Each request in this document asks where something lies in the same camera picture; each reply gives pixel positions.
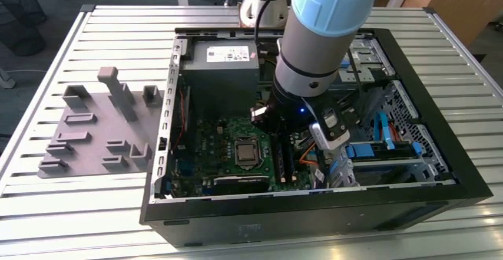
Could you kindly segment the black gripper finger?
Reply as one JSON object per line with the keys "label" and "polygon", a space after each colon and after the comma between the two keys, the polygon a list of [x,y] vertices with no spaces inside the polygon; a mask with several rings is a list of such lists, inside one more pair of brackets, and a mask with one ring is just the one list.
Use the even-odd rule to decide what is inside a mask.
{"label": "black gripper finger", "polygon": [[268,106],[252,107],[250,112],[252,126],[268,135],[278,135],[282,122],[274,109]]}

